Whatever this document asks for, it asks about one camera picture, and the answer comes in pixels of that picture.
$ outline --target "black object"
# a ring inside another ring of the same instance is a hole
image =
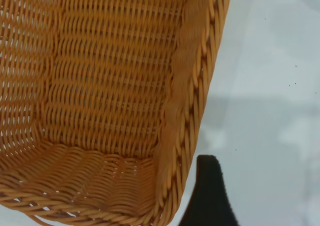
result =
[[[197,157],[195,187],[180,226],[239,226],[219,161],[212,155]]]

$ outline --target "wicker basket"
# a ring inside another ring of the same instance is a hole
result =
[[[0,3],[0,204],[40,224],[167,225],[229,0]]]

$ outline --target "woven strand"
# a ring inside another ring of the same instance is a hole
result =
[[[0,3],[0,204],[41,225],[167,225],[229,0]]]

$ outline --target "white surface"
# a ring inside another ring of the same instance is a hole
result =
[[[241,226],[320,225],[320,0],[231,0],[199,154],[219,159]],[[0,222],[36,225],[4,207]]]

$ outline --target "white table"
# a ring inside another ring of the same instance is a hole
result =
[[[215,155],[241,226],[320,225],[320,0],[231,0],[196,157]],[[0,207],[0,224],[34,226]]]

